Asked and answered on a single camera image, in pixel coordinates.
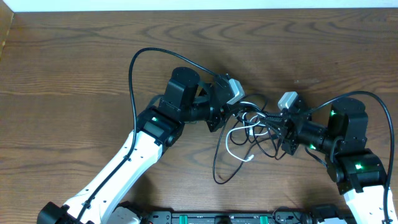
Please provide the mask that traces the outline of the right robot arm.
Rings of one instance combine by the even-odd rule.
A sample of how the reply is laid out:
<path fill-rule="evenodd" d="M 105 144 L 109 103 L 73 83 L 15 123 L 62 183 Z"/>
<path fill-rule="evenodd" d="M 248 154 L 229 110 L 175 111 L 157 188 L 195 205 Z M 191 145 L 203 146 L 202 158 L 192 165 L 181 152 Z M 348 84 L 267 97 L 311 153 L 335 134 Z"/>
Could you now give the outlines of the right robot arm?
<path fill-rule="evenodd" d="M 390 134 L 389 165 L 367 148 L 368 114 L 353 93 L 337 96 L 316 108 L 309 108 L 294 92 L 279 101 L 281 112 L 265 113 L 261 123 L 273 130 L 282 150 L 294 155 L 303 146 L 309 155 L 322 153 L 327 174 L 356 223 L 397 223 L 390 188 L 395 153 L 394 128 L 385 103 L 371 94 L 382 107 Z"/>

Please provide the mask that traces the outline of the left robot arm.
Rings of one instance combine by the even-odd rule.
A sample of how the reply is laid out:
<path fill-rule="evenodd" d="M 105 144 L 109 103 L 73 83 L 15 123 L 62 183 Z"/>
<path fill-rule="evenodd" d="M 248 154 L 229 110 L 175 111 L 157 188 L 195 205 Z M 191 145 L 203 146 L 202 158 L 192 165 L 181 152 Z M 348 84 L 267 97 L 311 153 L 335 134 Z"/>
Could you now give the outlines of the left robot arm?
<path fill-rule="evenodd" d="M 100 173 L 61 207 L 49 202 L 37 223 L 114 223 L 120 201 L 140 176 L 155 164 L 181 136 L 186 123 L 205 121 L 216 131 L 244 96 L 239 81 L 215 75 L 213 83 L 201 81 L 191 68 L 177 67 L 160 96 L 136 119 L 123 147 Z"/>

